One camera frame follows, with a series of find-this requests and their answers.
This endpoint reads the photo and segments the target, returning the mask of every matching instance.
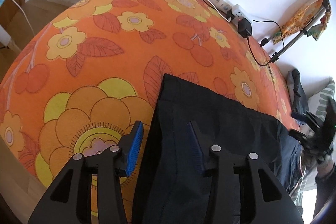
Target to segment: orange floral bedsheet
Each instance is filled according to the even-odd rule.
[[[259,62],[269,59],[254,39],[251,46]],[[47,187],[73,154],[100,153],[135,120],[144,123],[145,143],[164,73],[296,126],[276,65],[259,67],[247,41],[202,0],[81,0],[41,30],[7,72],[0,135]],[[139,165],[121,180],[128,219]],[[93,215],[96,185],[94,177]]]

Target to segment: orange patterned fabric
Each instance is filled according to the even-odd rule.
[[[251,39],[261,63],[269,57]],[[295,128],[285,80],[202,0],[81,0],[41,30],[0,85],[0,135],[46,187],[75,153],[94,155],[144,123],[135,172],[121,179],[128,219],[164,73]],[[97,214],[97,178],[92,214]]]

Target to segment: black fabric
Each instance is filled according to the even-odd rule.
[[[194,168],[187,127],[191,120],[231,153],[256,152],[288,193],[297,184],[301,146],[277,119],[165,75],[137,180],[132,224],[203,223],[211,178],[201,177]],[[239,216],[238,184],[235,193]]]
[[[297,69],[288,72],[287,86],[291,98],[292,111],[305,114],[308,111],[308,100],[300,82],[300,72]]]
[[[326,178],[318,178],[316,177],[316,187],[317,187],[317,195],[316,195],[316,203],[314,210],[314,217],[319,213],[324,204],[327,202],[330,194],[336,187],[336,169],[335,165],[331,171],[331,173]]]

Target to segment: power adapter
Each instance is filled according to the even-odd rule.
[[[244,37],[249,38],[252,35],[252,24],[246,18],[238,21],[238,33]]]

